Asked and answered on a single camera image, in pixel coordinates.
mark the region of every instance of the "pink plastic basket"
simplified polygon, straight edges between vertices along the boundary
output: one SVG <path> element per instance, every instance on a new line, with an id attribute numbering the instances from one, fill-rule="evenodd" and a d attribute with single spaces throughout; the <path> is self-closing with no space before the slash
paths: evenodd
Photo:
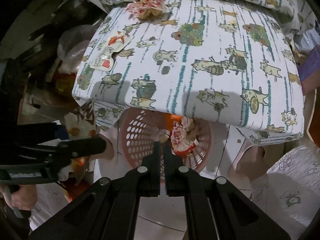
<path id="1" fill-rule="evenodd" d="M 212 152 L 213 134 L 208 121 L 195 119 L 199 126 L 199 145 L 192 155 L 182 159 L 183 165 L 200 172 L 206 166 Z M 122 152 L 132 168 L 141 166 L 142 159 L 152 154 L 153 140 L 150 139 L 153 127 L 165 129 L 164 114 L 157 111 L 131 107 L 121 117 L 119 139 Z M 161 179 L 164 179 L 164 160 L 161 156 Z"/>

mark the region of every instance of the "human hand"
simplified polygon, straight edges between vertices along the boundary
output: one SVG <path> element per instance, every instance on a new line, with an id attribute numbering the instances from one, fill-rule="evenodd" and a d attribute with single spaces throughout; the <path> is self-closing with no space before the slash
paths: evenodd
<path id="1" fill-rule="evenodd" d="M 20 185 L 20 189 L 11 194 L 11 201 L 4 192 L 4 185 L 0 185 L 0 192 L 4 195 L 7 205 L 21 210 L 31 210 L 38 201 L 36 185 Z"/>

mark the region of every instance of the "cat-patterned tablecloth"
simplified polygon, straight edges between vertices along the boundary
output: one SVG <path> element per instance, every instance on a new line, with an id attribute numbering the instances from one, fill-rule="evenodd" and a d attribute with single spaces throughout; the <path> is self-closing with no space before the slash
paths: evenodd
<path id="1" fill-rule="evenodd" d="M 168 14 L 145 22 L 112 9 L 84 54 L 75 97 L 232 124 L 256 144 L 302 136 L 297 67 L 269 10 L 241 0 L 166 3 Z M 132 41 L 106 71 L 90 68 L 103 65 L 114 30 Z M 104 111 L 96 115 L 98 123 Z"/>

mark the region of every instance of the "black device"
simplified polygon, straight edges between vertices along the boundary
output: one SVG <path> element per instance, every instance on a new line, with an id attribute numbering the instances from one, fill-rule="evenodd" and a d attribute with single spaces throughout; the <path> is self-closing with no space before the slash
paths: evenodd
<path id="1" fill-rule="evenodd" d="M 289 235 L 224 177 L 183 166 L 168 142 L 154 143 L 142 166 L 123 178 L 101 178 L 31 233 L 29 240 L 131 240 L 140 197 L 160 194 L 160 156 L 170 197 L 185 199 L 190 240 L 290 240 Z"/>

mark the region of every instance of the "silver screw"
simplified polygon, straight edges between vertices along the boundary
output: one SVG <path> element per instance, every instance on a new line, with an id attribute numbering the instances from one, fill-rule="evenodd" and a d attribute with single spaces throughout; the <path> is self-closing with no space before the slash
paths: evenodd
<path id="1" fill-rule="evenodd" d="M 219 184 L 221 184 L 221 185 L 227 183 L 227 179 L 226 179 L 225 177 L 217 177 L 217 178 L 216 178 L 216 181 L 217 181 Z"/>
<path id="2" fill-rule="evenodd" d="M 148 171 L 148 168 L 145 167 L 145 166 L 140 166 L 140 167 L 138 168 L 138 172 L 139 172 L 139 173 L 145 173 L 145 172 L 147 172 L 147 171 Z"/>
<path id="3" fill-rule="evenodd" d="M 99 179 L 99 183 L 100 183 L 100 185 L 102 185 L 102 186 L 107 185 L 107 184 L 109 183 L 109 181 L 110 181 L 110 179 L 108 179 L 108 178 L 106 178 L 106 177 L 103 177 L 103 178 Z"/>
<path id="4" fill-rule="evenodd" d="M 189 171 L 189 168 L 187 166 L 180 166 L 179 171 L 182 173 L 186 173 Z"/>

